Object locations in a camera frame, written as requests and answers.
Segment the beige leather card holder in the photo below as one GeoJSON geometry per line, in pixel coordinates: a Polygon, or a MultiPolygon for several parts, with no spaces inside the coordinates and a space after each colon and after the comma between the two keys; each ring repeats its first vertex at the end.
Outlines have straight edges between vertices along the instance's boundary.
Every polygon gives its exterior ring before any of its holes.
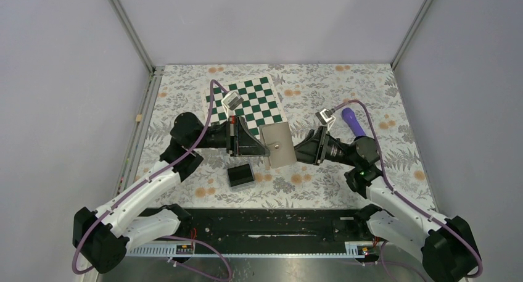
{"type": "Polygon", "coordinates": [[[267,169],[277,169],[297,162],[288,122],[262,125],[260,139],[270,152],[270,155],[264,158],[267,169]]]}

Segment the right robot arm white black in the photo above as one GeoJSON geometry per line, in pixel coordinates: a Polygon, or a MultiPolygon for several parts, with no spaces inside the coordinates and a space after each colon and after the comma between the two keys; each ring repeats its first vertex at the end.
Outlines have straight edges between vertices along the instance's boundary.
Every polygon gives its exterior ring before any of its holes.
{"type": "Polygon", "coordinates": [[[481,258],[467,221],[449,218],[411,197],[389,181],[375,139],[359,136],[350,143],[333,138],[326,127],[311,130],[294,147],[299,162],[319,165],[328,160],[349,165],[348,187],[371,201],[353,224],[357,237],[392,242],[421,262],[434,281],[460,281],[482,270],[481,258]]]}

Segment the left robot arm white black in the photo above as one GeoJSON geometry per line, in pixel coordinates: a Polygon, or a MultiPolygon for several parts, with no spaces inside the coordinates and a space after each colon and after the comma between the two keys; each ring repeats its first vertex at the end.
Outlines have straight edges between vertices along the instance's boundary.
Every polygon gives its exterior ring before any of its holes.
{"type": "Polygon", "coordinates": [[[270,150],[247,128],[244,117],[233,115],[223,123],[202,123],[195,114],[177,116],[168,147],[153,169],[121,194],[94,210],[81,208],[73,219],[75,253],[72,270],[77,275],[92,269],[107,273],[125,254],[144,243],[173,235],[184,239],[191,233],[188,219],[164,208],[151,217],[136,220],[159,195],[182,183],[203,162],[196,149],[225,149],[232,157],[268,157],[270,150]]]}

